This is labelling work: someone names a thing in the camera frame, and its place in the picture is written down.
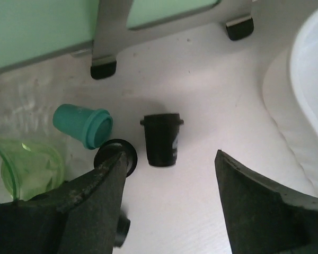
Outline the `white storage basket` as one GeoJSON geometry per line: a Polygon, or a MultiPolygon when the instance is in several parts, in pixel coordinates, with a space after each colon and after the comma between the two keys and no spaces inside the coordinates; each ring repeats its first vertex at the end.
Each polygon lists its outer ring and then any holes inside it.
{"type": "Polygon", "coordinates": [[[318,8],[275,56],[264,104],[318,195],[318,8]]]}

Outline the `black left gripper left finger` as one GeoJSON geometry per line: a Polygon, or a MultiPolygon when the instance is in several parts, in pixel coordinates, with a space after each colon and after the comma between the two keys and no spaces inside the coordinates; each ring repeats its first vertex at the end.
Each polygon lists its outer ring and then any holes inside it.
{"type": "Polygon", "coordinates": [[[0,204],[0,253],[112,253],[128,234],[124,152],[29,201],[0,204]]]}

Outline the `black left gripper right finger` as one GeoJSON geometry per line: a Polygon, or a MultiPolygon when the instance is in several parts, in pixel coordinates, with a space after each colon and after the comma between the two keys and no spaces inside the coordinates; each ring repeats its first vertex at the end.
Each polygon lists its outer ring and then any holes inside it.
{"type": "Polygon", "coordinates": [[[215,172],[232,253],[318,253],[318,198],[218,150],[215,172]]]}

